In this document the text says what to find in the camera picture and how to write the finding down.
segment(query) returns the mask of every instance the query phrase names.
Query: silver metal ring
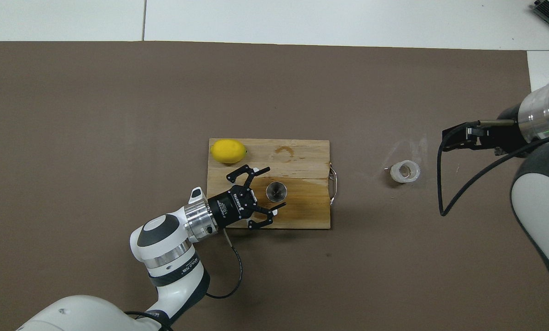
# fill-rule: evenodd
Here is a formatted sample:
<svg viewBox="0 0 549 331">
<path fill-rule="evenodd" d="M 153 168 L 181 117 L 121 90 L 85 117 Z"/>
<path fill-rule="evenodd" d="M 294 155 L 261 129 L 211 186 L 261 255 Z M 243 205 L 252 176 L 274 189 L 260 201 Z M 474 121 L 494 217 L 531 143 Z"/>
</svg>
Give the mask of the silver metal ring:
<svg viewBox="0 0 549 331">
<path fill-rule="evenodd" d="M 184 215 L 187 218 L 184 228 L 193 243 L 217 233 L 217 222 L 206 199 L 185 205 Z"/>
<path fill-rule="evenodd" d="M 167 253 L 162 254 L 159 257 L 144 260 L 144 264 L 149 269 L 164 266 L 165 264 L 173 262 L 174 260 L 182 256 L 191 248 L 191 246 L 191 242 L 187 238 L 180 245 L 176 246 L 173 250 L 168 251 Z"/>
</svg>

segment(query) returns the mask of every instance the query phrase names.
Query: small metal cup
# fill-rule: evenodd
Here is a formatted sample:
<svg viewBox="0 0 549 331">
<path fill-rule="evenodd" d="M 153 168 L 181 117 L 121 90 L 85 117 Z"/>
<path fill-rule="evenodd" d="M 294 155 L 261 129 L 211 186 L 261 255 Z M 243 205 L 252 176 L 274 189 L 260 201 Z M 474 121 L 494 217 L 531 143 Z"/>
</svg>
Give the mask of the small metal cup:
<svg viewBox="0 0 549 331">
<path fill-rule="evenodd" d="M 281 202 L 287 197 L 287 187 L 281 182 L 272 182 L 266 187 L 266 197 L 272 202 Z"/>
</svg>

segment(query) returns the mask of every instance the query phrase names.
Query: brown table surface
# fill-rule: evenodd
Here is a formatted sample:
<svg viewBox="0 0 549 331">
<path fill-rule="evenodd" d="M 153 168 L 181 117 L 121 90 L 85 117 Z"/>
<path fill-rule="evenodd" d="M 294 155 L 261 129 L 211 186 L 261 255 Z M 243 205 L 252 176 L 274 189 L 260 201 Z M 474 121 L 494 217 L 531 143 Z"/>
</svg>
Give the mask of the brown table surface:
<svg viewBox="0 0 549 331">
<path fill-rule="evenodd" d="M 244 281 L 180 330 L 549 330 L 549 277 L 509 205 L 513 160 L 446 218 L 441 130 L 530 92 L 523 51 L 193 42 L 0 42 L 0 330 L 64 296 L 145 310 L 132 230 L 205 186 L 210 137 L 331 141 L 332 229 L 232 230 Z M 397 186 L 384 167 L 422 168 Z M 494 160 L 445 155 L 447 198 Z M 196 245 L 210 291 L 237 279 Z"/>
</svg>

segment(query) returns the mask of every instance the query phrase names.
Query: water stain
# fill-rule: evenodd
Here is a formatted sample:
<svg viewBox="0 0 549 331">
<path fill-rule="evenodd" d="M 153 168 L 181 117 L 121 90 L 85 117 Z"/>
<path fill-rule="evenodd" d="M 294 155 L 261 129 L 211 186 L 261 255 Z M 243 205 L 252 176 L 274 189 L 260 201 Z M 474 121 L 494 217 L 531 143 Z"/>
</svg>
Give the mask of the water stain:
<svg viewBox="0 0 549 331">
<path fill-rule="evenodd" d="M 277 153 L 277 154 L 281 153 L 282 151 L 289 152 L 289 159 L 287 161 L 285 161 L 285 163 L 291 162 L 291 157 L 295 156 L 295 151 L 293 151 L 293 149 L 289 146 L 281 146 L 281 147 L 274 150 L 274 152 Z"/>
</svg>

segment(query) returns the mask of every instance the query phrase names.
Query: tape roll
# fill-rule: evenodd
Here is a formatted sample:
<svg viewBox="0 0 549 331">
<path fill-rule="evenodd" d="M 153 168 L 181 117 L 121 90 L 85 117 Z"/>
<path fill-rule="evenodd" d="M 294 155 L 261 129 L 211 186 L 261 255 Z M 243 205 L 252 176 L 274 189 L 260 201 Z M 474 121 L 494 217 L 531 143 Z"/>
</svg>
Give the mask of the tape roll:
<svg viewBox="0 0 549 331">
<path fill-rule="evenodd" d="M 405 160 L 392 165 L 391 178 L 398 183 L 415 182 L 420 176 L 420 166 L 411 160 Z"/>
</svg>

